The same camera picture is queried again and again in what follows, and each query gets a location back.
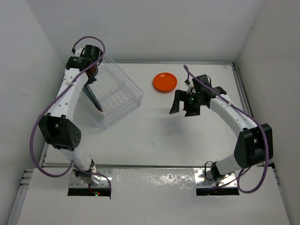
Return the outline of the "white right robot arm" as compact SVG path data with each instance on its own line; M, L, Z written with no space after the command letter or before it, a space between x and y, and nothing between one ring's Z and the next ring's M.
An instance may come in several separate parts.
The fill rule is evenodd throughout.
M185 116L200 115L200 107L206 106L215 112L230 127L237 137L233 154L212 163L207 180L218 181L225 175L239 169L247 169L273 158L272 129L268 124L258 126L248 116L236 111L230 105L230 98L221 87L212 90L192 88L190 92L176 90L170 114L179 112L180 102L184 103Z

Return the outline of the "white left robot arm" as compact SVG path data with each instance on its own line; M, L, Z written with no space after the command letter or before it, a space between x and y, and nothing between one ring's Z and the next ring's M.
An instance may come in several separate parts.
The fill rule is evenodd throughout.
M101 177L96 175L96 165L79 149L82 133L73 123L76 104L81 92L86 92L90 102L102 110L88 85L96 81L97 65L103 51L94 45L73 50L66 63L63 82L54 104L46 110L38 126L47 144L59 150L74 166L75 176L89 187L96 187Z

